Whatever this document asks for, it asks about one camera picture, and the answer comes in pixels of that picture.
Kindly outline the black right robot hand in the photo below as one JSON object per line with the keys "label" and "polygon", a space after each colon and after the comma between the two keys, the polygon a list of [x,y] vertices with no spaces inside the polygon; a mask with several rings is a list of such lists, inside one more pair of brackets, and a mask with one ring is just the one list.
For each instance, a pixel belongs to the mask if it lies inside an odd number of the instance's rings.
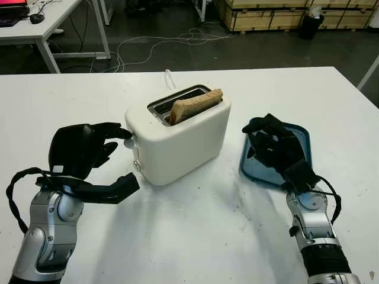
{"label": "black right robot hand", "polygon": [[252,118],[242,128],[250,142],[247,158],[255,158],[283,175],[290,167],[306,161],[299,139],[272,114]]}

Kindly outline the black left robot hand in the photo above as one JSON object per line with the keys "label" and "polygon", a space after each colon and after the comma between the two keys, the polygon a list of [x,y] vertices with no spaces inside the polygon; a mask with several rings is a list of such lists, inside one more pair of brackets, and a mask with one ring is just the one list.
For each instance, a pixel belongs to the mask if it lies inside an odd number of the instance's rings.
{"label": "black left robot hand", "polygon": [[50,171],[84,180],[93,168],[107,162],[117,148],[118,143],[106,140],[128,140],[132,136],[116,122],[62,127],[57,130],[50,145]]}

